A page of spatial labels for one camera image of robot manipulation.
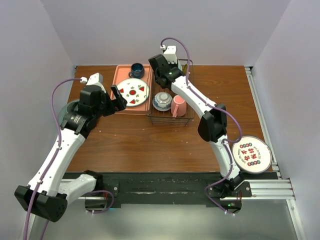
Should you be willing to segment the white plate red characters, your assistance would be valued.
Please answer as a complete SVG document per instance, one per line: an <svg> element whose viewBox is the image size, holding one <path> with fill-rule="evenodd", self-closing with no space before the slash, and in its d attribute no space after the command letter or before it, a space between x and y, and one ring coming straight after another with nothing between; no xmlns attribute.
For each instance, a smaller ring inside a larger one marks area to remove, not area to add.
<svg viewBox="0 0 320 240"><path fill-rule="evenodd" d="M273 161L269 146L261 139L245 135L231 147L231 152L237 166L249 174L266 172Z"/></svg>

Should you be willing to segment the pink ceramic mug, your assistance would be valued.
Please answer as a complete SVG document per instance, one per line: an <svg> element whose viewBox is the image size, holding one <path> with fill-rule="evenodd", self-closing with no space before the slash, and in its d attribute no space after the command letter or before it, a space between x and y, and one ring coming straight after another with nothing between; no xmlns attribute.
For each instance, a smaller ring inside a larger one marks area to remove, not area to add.
<svg viewBox="0 0 320 240"><path fill-rule="evenodd" d="M171 114L173 118L183 117L187 112L187 103L179 95L176 95L171 102Z"/></svg>

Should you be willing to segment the yellow woven bamboo plate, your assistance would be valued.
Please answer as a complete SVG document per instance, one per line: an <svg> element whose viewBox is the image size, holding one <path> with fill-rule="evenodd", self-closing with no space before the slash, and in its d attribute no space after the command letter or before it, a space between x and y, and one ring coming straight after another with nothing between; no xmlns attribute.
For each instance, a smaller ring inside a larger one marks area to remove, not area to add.
<svg viewBox="0 0 320 240"><path fill-rule="evenodd" d="M187 74L187 69L188 69L188 64L186 63L182 68L182 72L183 72L184 75Z"/></svg>

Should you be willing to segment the blue white porcelain bowl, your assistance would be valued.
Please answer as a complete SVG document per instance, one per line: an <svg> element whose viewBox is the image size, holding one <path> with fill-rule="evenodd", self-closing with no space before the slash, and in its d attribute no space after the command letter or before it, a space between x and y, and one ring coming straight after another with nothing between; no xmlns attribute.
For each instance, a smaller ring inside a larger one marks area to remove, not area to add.
<svg viewBox="0 0 320 240"><path fill-rule="evenodd" d="M168 92L158 92L153 100L153 107L161 112L166 112L171 109L173 98Z"/></svg>

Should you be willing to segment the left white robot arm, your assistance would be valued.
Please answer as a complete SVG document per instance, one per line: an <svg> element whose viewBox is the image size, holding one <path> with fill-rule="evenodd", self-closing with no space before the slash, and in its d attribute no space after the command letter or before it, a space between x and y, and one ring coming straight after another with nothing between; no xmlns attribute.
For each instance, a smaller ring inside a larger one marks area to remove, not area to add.
<svg viewBox="0 0 320 240"><path fill-rule="evenodd" d="M103 176L91 170L62 187L61 180L80 146L100 117L113 115L126 108L127 101L116 85L111 86L114 99L98 85L86 85L72 111L64 115L58 137L38 173L26 185L19 185L14 196L25 211L57 222L77 198L90 193L99 196L105 185Z"/></svg>

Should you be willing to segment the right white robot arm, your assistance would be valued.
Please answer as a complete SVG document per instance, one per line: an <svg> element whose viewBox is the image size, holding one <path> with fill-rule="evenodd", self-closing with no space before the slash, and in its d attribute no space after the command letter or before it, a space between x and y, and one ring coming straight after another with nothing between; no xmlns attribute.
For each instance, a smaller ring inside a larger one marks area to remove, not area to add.
<svg viewBox="0 0 320 240"><path fill-rule="evenodd" d="M221 179L210 187L220 189L227 196L235 196L244 181L229 145L240 141L242 131L239 131L237 140L230 140L227 136L227 116L232 120L235 118L226 111L224 104L216 104L203 95L187 75L177 66L170 65L162 54L149 58L148 62L154 72L155 82L162 89L168 89L182 97L199 116L198 134L210 144L220 168Z"/></svg>

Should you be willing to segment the light green flower plate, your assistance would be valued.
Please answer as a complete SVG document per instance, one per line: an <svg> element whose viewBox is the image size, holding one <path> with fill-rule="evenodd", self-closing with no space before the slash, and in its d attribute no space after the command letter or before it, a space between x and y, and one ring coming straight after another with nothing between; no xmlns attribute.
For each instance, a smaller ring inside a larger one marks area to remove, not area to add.
<svg viewBox="0 0 320 240"><path fill-rule="evenodd" d="M182 67L181 61L179 59L177 60L177 66L180 71L183 71L183 67Z"/></svg>

